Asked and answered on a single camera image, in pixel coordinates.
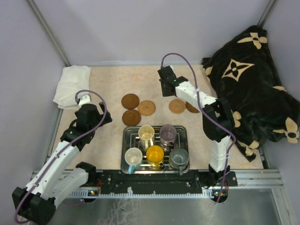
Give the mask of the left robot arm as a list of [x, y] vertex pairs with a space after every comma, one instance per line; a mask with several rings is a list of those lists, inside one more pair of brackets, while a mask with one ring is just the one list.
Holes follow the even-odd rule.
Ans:
[[99, 103], [103, 110], [100, 114], [92, 103], [83, 104], [75, 112], [73, 120], [60, 138], [56, 150], [38, 174], [24, 187], [17, 187], [12, 198], [15, 205], [15, 222], [21, 224], [18, 217], [25, 218], [38, 225], [50, 222], [57, 207], [82, 185], [92, 186], [98, 180], [96, 167], [80, 162], [76, 168], [63, 179], [60, 176], [67, 165], [93, 139], [96, 129], [112, 122], [105, 102]]

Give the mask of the dark wooden coaster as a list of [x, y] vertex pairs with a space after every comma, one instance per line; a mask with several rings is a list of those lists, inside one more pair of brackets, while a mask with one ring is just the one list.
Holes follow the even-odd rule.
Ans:
[[136, 126], [141, 121], [141, 114], [134, 109], [127, 110], [122, 115], [122, 121], [126, 126]]
[[191, 113], [199, 113], [199, 110], [193, 107], [189, 102], [186, 102], [186, 109]]
[[121, 100], [121, 104], [126, 109], [135, 109], [140, 103], [140, 99], [136, 94], [126, 94]]

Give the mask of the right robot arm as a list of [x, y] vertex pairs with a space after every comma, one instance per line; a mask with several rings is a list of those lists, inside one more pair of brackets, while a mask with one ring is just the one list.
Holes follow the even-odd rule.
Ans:
[[202, 91], [185, 77], [177, 77], [171, 66], [158, 70], [163, 97], [176, 96], [202, 113], [202, 127], [212, 141], [209, 179], [216, 186], [224, 185], [230, 171], [228, 164], [234, 120], [225, 98], [215, 98]]

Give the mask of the woven rattan coaster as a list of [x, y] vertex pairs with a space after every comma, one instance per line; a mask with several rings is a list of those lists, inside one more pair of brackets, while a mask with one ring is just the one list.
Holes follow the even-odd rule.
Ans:
[[169, 110], [172, 113], [180, 114], [183, 113], [186, 109], [185, 103], [180, 99], [174, 99], [169, 103]]
[[138, 112], [143, 116], [150, 116], [156, 111], [156, 105], [150, 100], [144, 100], [138, 105]]

